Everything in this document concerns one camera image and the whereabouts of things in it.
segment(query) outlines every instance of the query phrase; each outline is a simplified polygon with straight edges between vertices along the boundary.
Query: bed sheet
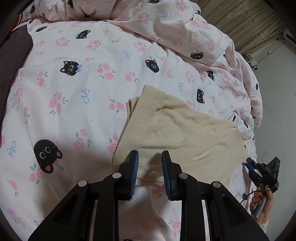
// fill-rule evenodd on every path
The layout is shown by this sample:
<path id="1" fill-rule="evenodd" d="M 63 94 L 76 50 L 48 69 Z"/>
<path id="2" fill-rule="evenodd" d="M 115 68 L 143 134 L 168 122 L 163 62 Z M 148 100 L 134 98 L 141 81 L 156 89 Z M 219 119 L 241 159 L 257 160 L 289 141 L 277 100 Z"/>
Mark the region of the bed sheet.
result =
<path id="1" fill-rule="evenodd" d="M 0 148 L 0 193 L 4 194 L 0 207 L 23 240 L 77 182 L 100 181 L 112 173 L 112 158 L 126 125 L 125 103 L 139 96 L 145 84 L 184 100 L 194 111 L 237 123 L 248 155 L 256 160 L 251 105 L 256 106 L 252 114 L 259 125 L 260 90 L 233 42 L 194 14 L 188 1 L 184 6 L 191 13 L 180 12 L 176 2 L 166 3 L 174 6 L 165 7 L 171 20 L 163 29 L 171 32 L 173 27 L 178 34 L 177 27 L 185 28 L 196 40 L 186 39 L 188 34 L 172 39 L 159 30 L 153 36 L 153 24 L 133 23 L 137 4 L 148 21 L 151 7 L 162 2 L 130 4 L 118 21 L 51 23 L 35 19 L 27 23 L 34 47 L 11 88 Z M 178 26 L 182 14 L 194 20 Z M 214 46 L 209 46 L 211 36 Z M 188 50 L 195 49 L 195 41 L 203 41 L 195 54 L 205 46 L 204 58 L 190 58 Z M 167 47 L 172 43 L 175 51 Z M 198 90 L 203 92 L 200 99 Z M 42 139 L 53 143 L 56 151 L 52 166 L 38 165 L 37 159 L 46 150 L 34 153 L 34 147 Z M 233 173 L 229 190 L 239 201 L 242 193 L 250 191 L 243 165 Z M 122 240 L 178 240 L 180 204 L 168 202 L 164 193 L 162 184 L 137 182 L 133 200 L 120 205 Z M 145 215 L 139 215 L 141 206 L 147 207 Z M 155 232 L 146 232 L 147 225 Z"/>

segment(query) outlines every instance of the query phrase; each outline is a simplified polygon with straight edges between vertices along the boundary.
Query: bed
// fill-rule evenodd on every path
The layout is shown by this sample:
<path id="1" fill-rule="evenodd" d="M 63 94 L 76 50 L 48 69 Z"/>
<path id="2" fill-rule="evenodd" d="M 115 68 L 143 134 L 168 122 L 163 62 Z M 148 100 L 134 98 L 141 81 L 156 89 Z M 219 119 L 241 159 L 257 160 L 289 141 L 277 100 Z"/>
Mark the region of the bed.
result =
<path id="1" fill-rule="evenodd" d="M 12 81 L 0 148 L 0 207 L 21 240 L 80 180 L 112 173 L 126 102 L 145 84 L 235 122 L 256 160 L 258 82 L 233 41 L 200 13 L 188 0 L 47 0 L 23 12 L 18 28 L 26 25 L 34 46 Z M 56 161 L 39 166 L 46 156 Z M 168 202 L 163 184 L 136 185 L 133 200 L 120 204 L 120 239 L 178 240 L 180 203 Z M 238 166 L 231 193 L 241 201 L 253 188 Z M 154 232 L 145 231 L 148 221 Z"/>

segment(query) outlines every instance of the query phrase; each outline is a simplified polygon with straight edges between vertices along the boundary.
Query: device handle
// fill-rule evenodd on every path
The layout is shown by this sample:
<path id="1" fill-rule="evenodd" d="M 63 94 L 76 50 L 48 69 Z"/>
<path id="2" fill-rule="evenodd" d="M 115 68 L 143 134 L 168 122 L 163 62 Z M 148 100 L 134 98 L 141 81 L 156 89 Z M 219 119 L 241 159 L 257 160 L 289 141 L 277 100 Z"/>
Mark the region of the device handle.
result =
<path id="1" fill-rule="evenodd" d="M 263 183 L 260 184 L 261 190 L 265 190 L 265 185 Z M 266 203 L 267 197 L 266 197 L 266 192 L 261 192 L 262 193 L 262 198 L 261 198 L 261 203 L 257 204 L 255 209 L 251 212 L 251 216 L 254 220 L 257 220 L 264 208 L 264 205 Z"/>

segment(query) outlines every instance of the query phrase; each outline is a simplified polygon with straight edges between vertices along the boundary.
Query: beige garment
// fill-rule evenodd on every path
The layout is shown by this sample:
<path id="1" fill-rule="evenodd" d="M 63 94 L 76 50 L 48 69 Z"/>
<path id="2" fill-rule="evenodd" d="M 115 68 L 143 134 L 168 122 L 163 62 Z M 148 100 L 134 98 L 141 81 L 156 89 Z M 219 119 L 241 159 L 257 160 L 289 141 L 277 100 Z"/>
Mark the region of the beige garment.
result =
<path id="1" fill-rule="evenodd" d="M 227 34 L 240 53 L 254 53 L 287 28 L 264 0 L 191 0 L 202 17 Z"/>
<path id="2" fill-rule="evenodd" d="M 139 151 L 138 177 L 163 182 L 161 153 L 197 180 L 220 181 L 228 187 L 231 174 L 247 159 L 244 137 L 235 123 L 192 111 L 187 104 L 150 85 L 127 104 L 128 124 L 113 159 L 113 167 Z"/>

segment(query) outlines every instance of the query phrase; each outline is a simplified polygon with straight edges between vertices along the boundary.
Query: white lace sleeve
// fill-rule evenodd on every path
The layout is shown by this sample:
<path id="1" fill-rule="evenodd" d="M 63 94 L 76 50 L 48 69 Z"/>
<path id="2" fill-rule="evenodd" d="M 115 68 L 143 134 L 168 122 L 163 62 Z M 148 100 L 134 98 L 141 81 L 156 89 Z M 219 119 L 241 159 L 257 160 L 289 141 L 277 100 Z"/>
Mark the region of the white lace sleeve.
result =
<path id="1" fill-rule="evenodd" d="M 264 231 L 264 233 L 266 232 L 268 222 L 269 222 L 269 220 L 267 221 L 267 223 L 263 223 L 263 224 L 259 225 L 260 228 Z"/>

